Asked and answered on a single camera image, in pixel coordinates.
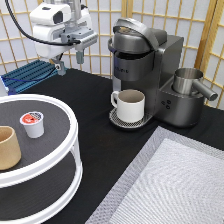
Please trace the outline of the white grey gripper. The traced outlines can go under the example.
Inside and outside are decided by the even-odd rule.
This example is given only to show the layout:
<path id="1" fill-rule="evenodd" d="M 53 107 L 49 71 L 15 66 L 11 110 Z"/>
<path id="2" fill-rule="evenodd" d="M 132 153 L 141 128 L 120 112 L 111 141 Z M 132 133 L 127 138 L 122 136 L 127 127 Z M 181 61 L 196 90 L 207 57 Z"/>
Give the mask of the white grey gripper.
<path id="1" fill-rule="evenodd" d="M 37 54 L 56 58 L 55 68 L 61 76 L 66 74 L 66 68 L 58 55 L 75 48 L 77 64 L 83 64 L 84 49 L 97 42 L 89 9 L 80 2 L 43 2 L 30 13 L 30 19 L 33 36 L 46 41 L 35 43 Z"/>

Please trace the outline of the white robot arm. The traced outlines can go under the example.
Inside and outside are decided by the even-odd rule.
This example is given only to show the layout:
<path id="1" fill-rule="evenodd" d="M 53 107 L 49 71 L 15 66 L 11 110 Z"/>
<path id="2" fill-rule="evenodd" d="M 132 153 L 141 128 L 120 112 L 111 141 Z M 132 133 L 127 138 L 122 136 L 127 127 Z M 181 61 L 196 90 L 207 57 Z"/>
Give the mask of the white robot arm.
<path id="1" fill-rule="evenodd" d="M 97 42 L 89 10 L 80 0 L 43 0 L 30 13 L 37 54 L 51 59 L 59 75 L 66 73 L 61 60 L 64 52 L 74 48 L 78 64 L 84 63 L 84 50 Z"/>

